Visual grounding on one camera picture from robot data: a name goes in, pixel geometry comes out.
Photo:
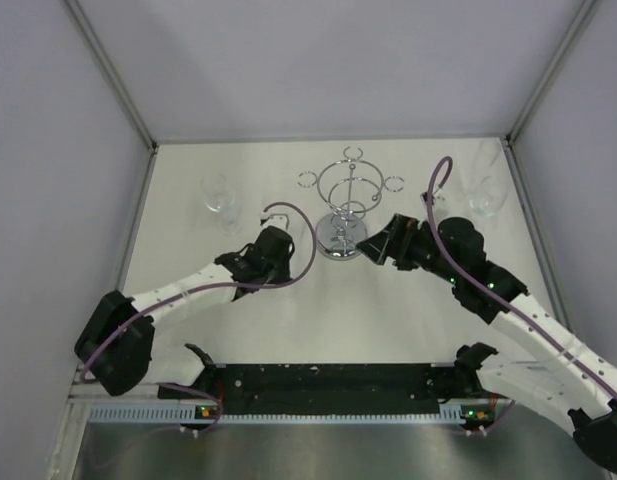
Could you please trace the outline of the clear fluted wine glass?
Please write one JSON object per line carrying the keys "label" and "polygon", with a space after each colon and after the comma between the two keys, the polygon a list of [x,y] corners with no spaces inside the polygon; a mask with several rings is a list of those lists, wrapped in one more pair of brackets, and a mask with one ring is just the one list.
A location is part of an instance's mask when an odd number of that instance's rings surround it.
{"label": "clear fluted wine glass", "polygon": [[301,219],[290,222],[288,233],[294,242],[294,254],[290,261],[291,272],[295,274],[305,268],[312,254],[312,234]]}

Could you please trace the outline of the clear round wine glass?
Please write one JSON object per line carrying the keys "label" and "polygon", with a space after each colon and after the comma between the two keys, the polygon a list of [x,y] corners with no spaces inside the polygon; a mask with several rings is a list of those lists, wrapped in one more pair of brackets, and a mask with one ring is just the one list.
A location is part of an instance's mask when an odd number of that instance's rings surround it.
{"label": "clear round wine glass", "polygon": [[479,143],[466,178],[467,193],[485,187],[496,178],[495,167],[500,153],[500,144],[497,140],[484,139]]}

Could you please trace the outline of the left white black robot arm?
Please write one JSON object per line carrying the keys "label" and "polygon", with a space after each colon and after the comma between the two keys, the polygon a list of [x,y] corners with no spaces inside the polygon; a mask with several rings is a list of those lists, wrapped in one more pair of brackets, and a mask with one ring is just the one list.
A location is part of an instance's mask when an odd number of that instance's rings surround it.
{"label": "left white black robot arm", "polygon": [[262,227],[254,242],[181,280],[134,296],[113,290],[99,301],[74,351],[112,397],[142,383],[177,384],[193,396],[204,396],[215,382],[210,357],[192,343],[160,352],[155,338],[261,285],[289,282],[293,254],[291,235],[271,224]]}

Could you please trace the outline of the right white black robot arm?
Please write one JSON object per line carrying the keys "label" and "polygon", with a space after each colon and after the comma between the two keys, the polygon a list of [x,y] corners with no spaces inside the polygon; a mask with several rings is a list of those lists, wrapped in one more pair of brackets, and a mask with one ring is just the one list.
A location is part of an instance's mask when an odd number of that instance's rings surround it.
{"label": "right white black robot arm", "polygon": [[549,419],[580,451],[617,475],[617,367],[595,353],[541,306],[527,286],[487,258],[473,223],[450,217],[439,225],[396,214],[358,243],[376,265],[422,269],[450,283],[460,305],[529,353],[532,370],[491,351],[455,370],[457,388],[484,389]]}

